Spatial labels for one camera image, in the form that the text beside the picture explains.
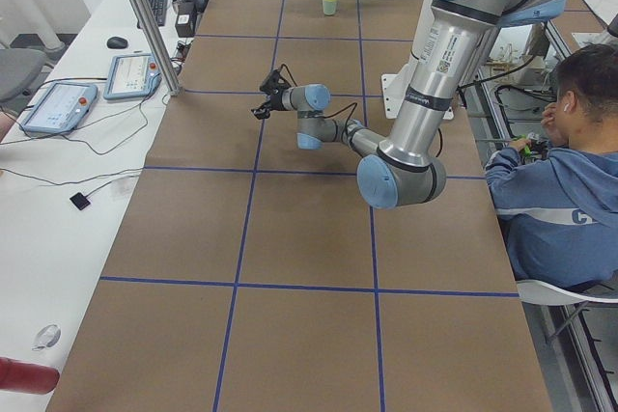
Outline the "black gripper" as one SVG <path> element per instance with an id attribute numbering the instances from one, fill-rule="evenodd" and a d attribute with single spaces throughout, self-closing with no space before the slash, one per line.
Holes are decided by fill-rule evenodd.
<path id="1" fill-rule="evenodd" d="M 284 111 L 285 106 L 282 98 L 281 90 L 274 90 L 268 96 L 267 102 L 259 107 L 252 108 L 251 113 L 256 119 L 268 119 L 271 111 Z"/>

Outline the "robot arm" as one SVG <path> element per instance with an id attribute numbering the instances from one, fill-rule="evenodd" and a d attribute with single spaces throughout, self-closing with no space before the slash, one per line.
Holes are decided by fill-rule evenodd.
<path id="1" fill-rule="evenodd" d="M 263 120 L 273 111 L 297 116 L 297 145 L 317 150 L 340 142 L 359 154 L 359 191 L 374 208 L 426 203 L 445 186 L 442 163 L 429 148 L 444 113 L 467 73 L 480 66 L 481 43 L 490 30 L 548 21 L 562 14 L 566 0 L 432 0 L 433 23 L 406 78 L 402 103 L 388 136 L 355 121 L 330 119 L 330 92 L 322 84 L 292 86 L 273 70 L 260 89 L 266 101 L 253 109 Z"/>

